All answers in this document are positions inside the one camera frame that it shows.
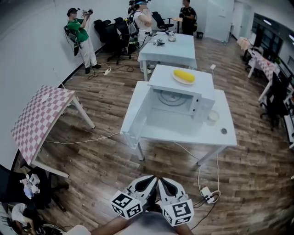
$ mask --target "green shirt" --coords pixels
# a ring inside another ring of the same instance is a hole
[[[68,29],[73,35],[77,36],[78,42],[84,42],[89,37],[89,35],[87,34],[87,31],[84,30],[83,28],[80,28],[83,21],[84,20],[82,19],[75,19],[75,20],[68,21]]]

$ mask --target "person with headset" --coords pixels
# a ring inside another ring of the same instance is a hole
[[[85,63],[85,72],[88,74],[90,72],[90,65],[92,65],[92,68],[97,69],[101,68],[101,65],[97,64],[93,44],[87,34],[87,31],[84,30],[90,15],[85,13],[84,19],[77,19],[77,12],[78,10],[76,8],[70,8],[68,10],[68,29],[70,33],[76,36],[76,40],[80,45],[80,51]]]
[[[183,5],[184,6],[181,8],[180,12],[180,18],[183,18],[183,34],[193,35],[193,28],[197,21],[197,14],[195,10],[190,7],[190,0],[183,0]]]
[[[140,50],[150,41],[152,34],[152,17],[150,14],[150,10],[147,7],[147,1],[145,0],[135,0],[135,13],[134,13],[134,20],[139,28],[138,33],[138,42],[140,45]],[[150,69],[154,69],[155,66],[147,63],[147,73],[151,74]],[[140,62],[140,70],[143,73],[143,62]]]
[[[133,15],[134,13],[135,13],[135,1],[130,1],[129,2],[129,5],[130,5],[130,7],[129,7],[129,9],[128,9],[128,17],[130,17],[131,15]]]

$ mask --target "power plug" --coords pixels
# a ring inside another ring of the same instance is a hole
[[[201,193],[208,204],[211,204],[215,201],[208,187],[202,188]]]
[[[213,64],[212,66],[210,66],[210,68],[211,68],[212,70],[214,70],[214,69],[215,69],[215,67],[216,67],[216,65],[215,65],[215,64]]]
[[[110,71],[111,71],[111,69],[109,68],[108,70],[106,70],[105,72],[104,72],[104,76],[106,76],[107,74],[109,74],[110,73]]]

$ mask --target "power strip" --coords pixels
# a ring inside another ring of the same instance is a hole
[[[211,204],[215,201],[208,187],[202,188],[201,193],[208,204]]]
[[[104,76],[106,76],[107,74],[109,74],[110,73],[110,71],[111,71],[111,69],[109,68],[108,70],[106,70],[103,74],[104,74]]]

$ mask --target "door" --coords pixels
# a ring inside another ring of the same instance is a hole
[[[239,37],[247,38],[250,16],[251,16],[251,7],[247,4],[244,4]]]
[[[137,148],[148,114],[151,111],[151,94],[152,88],[148,82],[137,83],[120,130],[132,149]]]

